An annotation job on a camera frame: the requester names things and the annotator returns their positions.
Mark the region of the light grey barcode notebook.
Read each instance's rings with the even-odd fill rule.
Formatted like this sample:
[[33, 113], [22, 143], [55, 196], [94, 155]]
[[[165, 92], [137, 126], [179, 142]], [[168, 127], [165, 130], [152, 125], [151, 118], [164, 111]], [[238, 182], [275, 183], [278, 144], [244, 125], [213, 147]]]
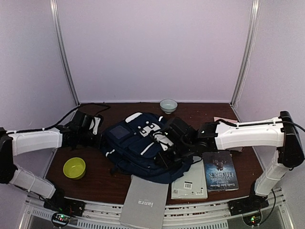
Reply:
[[172, 183], [171, 199], [207, 199], [208, 191], [203, 160], [191, 165], [183, 176]]

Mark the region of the navy blue student backpack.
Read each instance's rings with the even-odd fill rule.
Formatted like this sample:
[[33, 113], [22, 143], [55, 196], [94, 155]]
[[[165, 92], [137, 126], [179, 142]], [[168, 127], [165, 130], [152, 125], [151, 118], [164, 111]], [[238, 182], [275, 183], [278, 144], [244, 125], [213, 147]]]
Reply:
[[120, 171], [161, 184], [182, 177], [193, 158], [178, 161], [166, 158], [172, 146], [161, 133], [166, 122], [163, 116], [136, 112], [104, 130], [99, 150], [114, 164], [111, 172]]

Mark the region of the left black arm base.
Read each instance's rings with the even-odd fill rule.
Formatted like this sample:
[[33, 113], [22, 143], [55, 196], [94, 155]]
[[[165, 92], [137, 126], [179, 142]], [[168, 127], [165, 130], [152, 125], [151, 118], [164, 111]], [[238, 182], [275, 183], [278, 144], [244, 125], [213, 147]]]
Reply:
[[85, 208], [85, 202], [66, 198], [61, 188], [56, 189], [51, 198], [42, 198], [42, 200], [44, 208], [72, 217], [81, 217]]

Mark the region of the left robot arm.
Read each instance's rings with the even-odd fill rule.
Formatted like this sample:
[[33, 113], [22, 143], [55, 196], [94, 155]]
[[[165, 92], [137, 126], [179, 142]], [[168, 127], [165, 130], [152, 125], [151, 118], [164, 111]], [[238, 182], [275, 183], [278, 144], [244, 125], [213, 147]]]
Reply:
[[36, 129], [7, 131], [0, 129], [0, 182], [12, 184], [28, 192], [33, 192], [45, 199], [58, 212], [64, 212], [69, 204], [60, 195], [60, 189], [50, 181], [34, 175], [32, 172], [14, 163], [14, 156], [44, 149], [58, 149], [77, 146], [98, 146], [98, 133], [103, 116], [86, 114], [77, 106], [69, 111], [74, 114], [72, 119], [62, 125], [56, 124]]

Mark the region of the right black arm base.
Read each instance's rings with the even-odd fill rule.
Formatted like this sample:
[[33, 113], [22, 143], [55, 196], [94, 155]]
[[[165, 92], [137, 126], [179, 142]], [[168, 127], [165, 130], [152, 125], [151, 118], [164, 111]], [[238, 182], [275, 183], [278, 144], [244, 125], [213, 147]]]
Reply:
[[228, 202], [228, 207], [231, 216], [257, 211], [268, 207], [269, 203], [266, 200], [267, 196], [258, 196], [254, 190], [250, 191], [250, 195], [245, 198], [231, 200]]

